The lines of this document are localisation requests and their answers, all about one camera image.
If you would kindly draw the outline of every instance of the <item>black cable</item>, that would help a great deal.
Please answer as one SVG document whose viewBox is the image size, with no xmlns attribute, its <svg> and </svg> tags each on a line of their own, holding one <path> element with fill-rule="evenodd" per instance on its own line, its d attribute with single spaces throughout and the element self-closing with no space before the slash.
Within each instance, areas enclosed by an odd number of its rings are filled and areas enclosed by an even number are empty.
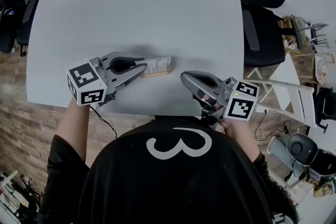
<svg viewBox="0 0 336 224">
<path fill-rule="evenodd" d="M 111 124 L 108 123 L 106 120 L 104 120 L 104 119 L 100 116 L 100 114 L 99 114 L 99 113 L 98 113 L 92 106 L 90 106 L 90 107 L 91 107 L 91 109 L 95 112 L 95 114 L 97 114 L 98 118 L 99 118 L 101 121 L 103 121 L 104 123 L 106 123 L 107 125 L 109 125 L 109 126 L 112 128 L 112 130 L 113 130 L 114 133 L 115 133 L 115 137 L 118 138 L 117 132 L 116 132 L 115 129 L 111 126 Z"/>
<path fill-rule="evenodd" d="M 283 131 L 282 130 L 279 130 L 279 129 L 275 129 L 273 132 L 271 132 L 269 135 L 267 135 L 266 136 L 266 138 L 265 139 L 258 139 L 257 138 L 257 130 L 259 129 L 259 127 L 261 126 L 261 124 L 262 124 L 262 122 L 264 121 L 264 119 L 265 119 L 265 117 L 266 117 L 266 114 L 267 114 L 267 111 L 265 110 L 265 115 L 264 115 L 264 117 L 262 118 L 262 120 L 260 121 L 260 123 L 259 123 L 259 125 L 258 125 L 258 127 L 256 128 L 256 130 L 254 131 L 254 136 L 255 136 L 255 138 L 256 138 L 256 140 L 257 141 L 265 141 L 268 137 L 270 137 L 274 132 L 276 132 L 276 131 L 279 131 L 279 132 L 283 132 L 283 133 L 285 133 L 285 134 L 289 134 L 290 135 L 290 133 L 288 132 L 289 130 L 290 130 L 290 128 L 291 128 L 291 126 L 292 126 L 292 122 L 290 121 L 290 120 L 285 120 L 285 122 L 283 123 L 284 125 L 284 127 L 283 127 Z"/>
<path fill-rule="evenodd" d="M 300 177 L 300 176 L 296 176 L 296 174 L 294 173 L 294 163 L 296 162 L 296 160 L 293 161 L 292 163 L 292 171 L 293 171 L 293 175 L 294 177 Z"/>
<path fill-rule="evenodd" d="M 284 23 L 287 23 L 292 17 L 294 17 L 294 18 L 296 18 L 296 19 L 301 19 L 301 20 L 304 21 L 305 24 L 307 24 L 307 22 L 305 21 L 305 19 L 303 19 L 303 18 L 301 18 L 301 17 L 296 17 L 296 16 L 294 16 L 293 14 L 291 14 L 291 15 L 289 16 L 289 18 L 287 19 L 287 21 L 285 21 Z"/>
<path fill-rule="evenodd" d="M 283 125 L 284 126 L 283 127 L 283 131 L 285 132 L 285 134 L 289 134 L 290 135 L 289 130 L 292 127 L 292 122 L 290 120 L 285 120 L 285 122 L 283 124 L 284 124 Z"/>
</svg>

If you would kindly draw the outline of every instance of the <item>wire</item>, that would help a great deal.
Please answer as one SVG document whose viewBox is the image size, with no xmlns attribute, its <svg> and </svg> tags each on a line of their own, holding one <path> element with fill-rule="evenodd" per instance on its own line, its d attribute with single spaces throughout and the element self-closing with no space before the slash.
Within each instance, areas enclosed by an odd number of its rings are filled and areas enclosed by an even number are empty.
<svg viewBox="0 0 336 224">
<path fill-rule="evenodd" d="M 115 137 L 116 138 L 118 138 L 118 135 L 117 135 L 117 132 L 115 131 L 115 129 L 111 126 L 111 124 L 110 123 L 108 123 L 106 120 L 104 120 L 102 117 L 101 117 L 101 115 L 92 107 L 92 106 L 90 106 L 91 107 L 91 109 L 95 112 L 95 114 L 97 114 L 97 116 L 98 116 L 98 118 L 102 121 L 102 122 L 104 122 L 104 123 L 106 123 L 107 125 L 109 125 L 110 127 L 111 127 L 111 129 L 114 131 L 114 133 L 115 133 Z"/>
<path fill-rule="evenodd" d="M 294 163 L 296 162 L 296 160 L 293 161 L 292 163 L 292 171 L 293 171 L 293 175 L 294 177 L 300 177 L 300 176 L 297 176 L 295 173 L 294 173 Z"/>
<path fill-rule="evenodd" d="M 289 46 L 292 41 L 294 42 L 294 39 L 291 39 L 290 41 L 288 41 L 287 46 Z"/>
<path fill-rule="evenodd" d="M 285 122 L 283 123 L 284 127 L 283 127 L 283 131 L 282 130 L 279 130 L 279 129 L 275 129 L 273 132 L 271 132 L 269 135 L 266 136 L 266 138 L 264 139 L 258 139 L 257 138 L 257 130 L 259 129 L 259 127 L 261 126 L 262 122 L 264 121 L 265 117 L 266 117 L 266 114 L 267 114 L 267 110 L 265 110 L 265 115 L 264 117 L 262 118 L 262 120 L 260 121 L 258 127 L 256 128 L 256 130 L 254 131 L 254 136 L 256 138 L 256 141 L 265 141 L 268 137 L 270 137 L 273 133 L 275 133 L 276 131 L 279 131 L 279 132 L 282 132 L 282 133 L 285 133 L 285 134 L 290 134 L 288 131 L 290 130 L 291 126 L 292 126 L 292 122 L 290 120 L 285 120 Z"/>
<path fill-rule="evenodd" d="M 304 21 L 305 24 L 307 24 L 307 22 L 306 22 L 303 18 L 301 18 L 301 17 L 296 17 L 296 16 L 294 16 L 293 14 L 291 14 L 291 15 L 289 16 L 289 18 L 287 19 L 287 21 L 285 21 L 284 23 L 287 23 L 292 17 L 294 17 L 294 18 L 296 18 L 296 19 L 301 19 L 301 20 Z"/>
<path fill-rule="evenodd" d="M 285 120 L 285 122 L 283 123 L 284 125 L 284 127 L 283 127 L 283 131 L 287 134 L 289 134 L 290 135 L 290 133 L 289 133 L 289 130 L 290 130 L 290 128 L 292 127 L 292 122 L 290 121 L 290 120 Z"/>
<path fill-rule="evenodd" d="M 297 62 L 293 63 L 293 65 L 295 65 L 296 63 L 303 61 L 304 59 L 298 60 Z"/>
</svg>

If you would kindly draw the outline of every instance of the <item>white table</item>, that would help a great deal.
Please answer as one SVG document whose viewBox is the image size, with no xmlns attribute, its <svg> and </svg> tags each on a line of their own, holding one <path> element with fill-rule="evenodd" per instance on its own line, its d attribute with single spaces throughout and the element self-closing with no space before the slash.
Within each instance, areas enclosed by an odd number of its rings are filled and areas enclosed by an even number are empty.
<svg viewBox="0 0 336 224">
<path fill-rule="evenodd" d="M 174 70 L 134 81 L 101 110 L 200 115 L 180 74 L 201 70 L 242 79 L 240 0 L 39 0 L 29 41 L 28 101 L 67 106 L 67 66 L 112 51 L 172 56 Z"/>
</svg>

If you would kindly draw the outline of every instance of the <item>black t-shirt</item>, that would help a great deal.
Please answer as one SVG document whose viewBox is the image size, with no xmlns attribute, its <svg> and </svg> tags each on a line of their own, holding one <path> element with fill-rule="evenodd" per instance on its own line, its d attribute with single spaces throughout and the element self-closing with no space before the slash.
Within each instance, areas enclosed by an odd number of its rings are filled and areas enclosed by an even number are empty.
<svg viewBox="0 0 336 224">
<path fill-rule="evenodd" d="M 297 222 L 265 157 L 252 163 L 227 135 L 193 121 L 158 120 L 108 144 L 89 169 L 55 135 L 39 223 Z"/>
</svg>

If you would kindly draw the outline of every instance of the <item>person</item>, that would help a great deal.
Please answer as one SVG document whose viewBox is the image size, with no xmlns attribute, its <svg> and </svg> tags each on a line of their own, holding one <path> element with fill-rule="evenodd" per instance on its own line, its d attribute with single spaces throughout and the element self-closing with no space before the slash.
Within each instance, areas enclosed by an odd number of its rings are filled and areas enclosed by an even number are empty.
<svg viewBox="0 0 336 224">
<path fill-rule="evenodd" d="M 38 223 L 298 223 L 243 121 L 225 134 L 194 117 L 161 118 L 85 165 L 88 105 L 72 100 L 53 138 Z"/>
</svg>

